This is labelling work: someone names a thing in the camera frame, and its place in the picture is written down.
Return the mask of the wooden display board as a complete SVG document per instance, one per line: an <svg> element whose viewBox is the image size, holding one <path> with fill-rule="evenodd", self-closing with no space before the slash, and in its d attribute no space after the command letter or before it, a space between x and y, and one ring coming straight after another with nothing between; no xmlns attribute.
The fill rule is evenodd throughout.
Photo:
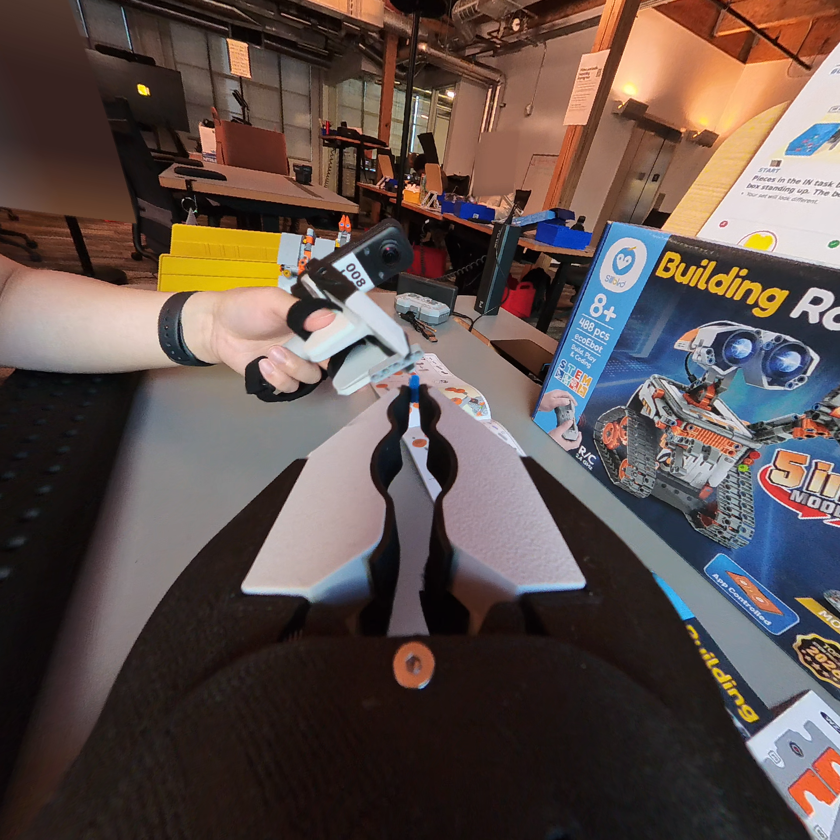
<svg viewBox="0 0 840 840"><path fill-rule="evenodd" d="M662 230L696 237L731 190L791 101L772 106L732 132L712 155Z"/></svg>

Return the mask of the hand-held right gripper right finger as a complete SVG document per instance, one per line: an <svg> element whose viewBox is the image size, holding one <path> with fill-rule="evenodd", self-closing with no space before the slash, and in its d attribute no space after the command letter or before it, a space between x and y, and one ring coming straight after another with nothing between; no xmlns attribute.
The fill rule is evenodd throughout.
<svg viewBox="0 0 840 840"><path fill-rule="evenodd" d="M420 419L440 486L420 592L429 633L476 633L495 604L584 588L527 471L535 462L425 385Z"/></svg>

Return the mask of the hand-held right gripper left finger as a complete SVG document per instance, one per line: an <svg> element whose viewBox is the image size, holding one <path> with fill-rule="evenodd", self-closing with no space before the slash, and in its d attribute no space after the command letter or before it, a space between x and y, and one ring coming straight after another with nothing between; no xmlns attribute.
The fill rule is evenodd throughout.
<svg viewBox="0 0 840 840"><path fill-rule="evenodd" d="M407 387L383 395L314 449L257 552L241 590L301 596L384 635L400 564L389 486L403 466Z"/></svg>

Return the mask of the partly built toy robot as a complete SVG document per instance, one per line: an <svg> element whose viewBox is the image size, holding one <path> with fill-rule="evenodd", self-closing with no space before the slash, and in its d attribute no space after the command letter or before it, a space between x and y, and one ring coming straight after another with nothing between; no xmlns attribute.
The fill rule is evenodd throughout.
<svg viewBox="0 0 840 840"><path fill-rule="evenodd" d="M350 242L351 223L347 214L341 216L339 232L335 236L320 238L312 227L304 235L283 233L280 235L277 264L280 275L278 287L291 292L292 286L310 259L325 259L339 247Z"/></svg>

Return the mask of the printed sticker sheet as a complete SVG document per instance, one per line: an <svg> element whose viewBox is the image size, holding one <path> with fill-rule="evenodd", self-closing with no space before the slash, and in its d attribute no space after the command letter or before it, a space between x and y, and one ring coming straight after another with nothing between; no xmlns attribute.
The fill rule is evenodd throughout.
<svg viewBox="0 0 840 840"><path fill-rule="evenodd" d="M839 716L808 691L747 742L815 838L839 838Z"/></svg>

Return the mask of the person's left forearm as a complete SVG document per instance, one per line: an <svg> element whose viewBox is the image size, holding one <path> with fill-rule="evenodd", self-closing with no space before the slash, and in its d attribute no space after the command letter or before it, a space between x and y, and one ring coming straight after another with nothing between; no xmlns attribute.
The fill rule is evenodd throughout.
<svg viewBox="0 0 840 840"><path fill-rule="evenodd" d="M1 365L31 371L160 369L158 320L167 295L1 257Z"/></svg>

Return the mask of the person's left hand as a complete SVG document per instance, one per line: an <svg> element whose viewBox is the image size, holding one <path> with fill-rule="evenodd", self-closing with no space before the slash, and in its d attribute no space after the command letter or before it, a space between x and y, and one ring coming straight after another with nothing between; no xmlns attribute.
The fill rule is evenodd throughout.
<svg viewBox="0 0 840 840"><path fill-rule="evenodd" d="M199 360L225 364L240 374L264 356L259 363L264 378L276 391L293 393L321 378L320 366L286 346L293 335L287 315L296 302L279 288L197 292L182 310L185 345Z"/></svg>

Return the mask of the grey control box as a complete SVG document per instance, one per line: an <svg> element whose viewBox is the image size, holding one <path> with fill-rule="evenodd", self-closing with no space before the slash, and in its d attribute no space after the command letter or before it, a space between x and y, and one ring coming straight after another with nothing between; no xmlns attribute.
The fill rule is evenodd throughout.
<svg viewBox="0 0 840 840"><path fill-rule="evenodd" d="M412 312L430 325L445 322L455 309L458 289L453 283L403 272L397 279L395 311Z"/></svg>

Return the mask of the black wrist band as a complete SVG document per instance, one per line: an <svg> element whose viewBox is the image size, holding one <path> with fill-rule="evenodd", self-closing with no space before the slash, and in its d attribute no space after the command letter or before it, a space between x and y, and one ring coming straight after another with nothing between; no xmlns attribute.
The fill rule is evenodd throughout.
<svg viewBox="0 0 840 840"><path fill-rule="evenodd" d="M209 367L214 363L200 360L188 348L184 339L182 310L188 299L195 294L195 290L178 291L164 301L158 318L159 342L165 355L175 364L199 368Z"/></svg>

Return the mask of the grey desk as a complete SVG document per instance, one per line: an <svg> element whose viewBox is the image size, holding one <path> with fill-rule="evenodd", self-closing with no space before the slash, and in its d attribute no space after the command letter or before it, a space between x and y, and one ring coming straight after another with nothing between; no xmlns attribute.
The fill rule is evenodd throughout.
<svg viewBox="0 0 840 840"><path fill-rule="evenodd" d="M804 690L838 702L532 422L539 388L454 322L431 347L489 399L491 414L561 484L665 579L768 706ZM50 798L95 725L154 608L199 550L289 463L374 401L370 389L265 405L227 369L148 373L122 437L14 777L2 838Z"/></svg>

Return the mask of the black monitor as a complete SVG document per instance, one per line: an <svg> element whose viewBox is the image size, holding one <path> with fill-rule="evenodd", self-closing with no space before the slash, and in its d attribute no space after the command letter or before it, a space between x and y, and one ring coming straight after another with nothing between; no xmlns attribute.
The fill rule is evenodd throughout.
<svg viewBox="0 0 840 840"><path fill-rule="evenodd" d="M155 65L148 56L133 55L129 94L134 117L155 127L188 131L182 76Z"/></svg>

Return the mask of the wooden top office desk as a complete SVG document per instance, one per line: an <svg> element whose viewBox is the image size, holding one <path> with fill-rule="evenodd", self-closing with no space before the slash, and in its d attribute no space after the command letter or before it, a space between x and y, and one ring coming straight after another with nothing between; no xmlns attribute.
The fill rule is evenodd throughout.
<svg viewBox="0 0 840 840"><path fill-rule="evenodd" d="M252 202L303 207L356 215L359 206L318 183L302 185L294 177L205 162L203 167L173 164L159 174L163 187Z"/></svg>

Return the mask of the grey holed building beam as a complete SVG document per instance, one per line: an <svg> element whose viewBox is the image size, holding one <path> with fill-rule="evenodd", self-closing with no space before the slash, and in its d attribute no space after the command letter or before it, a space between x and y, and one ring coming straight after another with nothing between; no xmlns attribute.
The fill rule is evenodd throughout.
<svg viewBox="0 0 840 840"><path fill-rule="evenodd" d="M373 364L369 370L370 383L377 384L384 379L406 371L412 371L416 362L424 356L424 350L419 344L413 344L406 355L394 353L386 359Z"/></svg>

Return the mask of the yellow plastic bin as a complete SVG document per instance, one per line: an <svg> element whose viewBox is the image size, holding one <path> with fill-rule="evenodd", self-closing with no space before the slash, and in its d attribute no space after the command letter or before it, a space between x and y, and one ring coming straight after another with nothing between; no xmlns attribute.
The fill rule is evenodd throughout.
<svg viewBox="0 0 840 840"><path fill-rule="evenodd" d="M159 257L158 291L276 287L279 233L174 224L169 254Z"/></svg>

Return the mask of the printed task instruction sheet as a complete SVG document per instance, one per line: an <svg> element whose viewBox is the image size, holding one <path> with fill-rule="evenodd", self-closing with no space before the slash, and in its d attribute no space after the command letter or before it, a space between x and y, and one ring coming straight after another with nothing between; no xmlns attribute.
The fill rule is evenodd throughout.
<svg viewBox="0 0 840 840"><path fill-rule="evenodd" d="M839 265L839 48L775 124L699 238Z"/></svg>

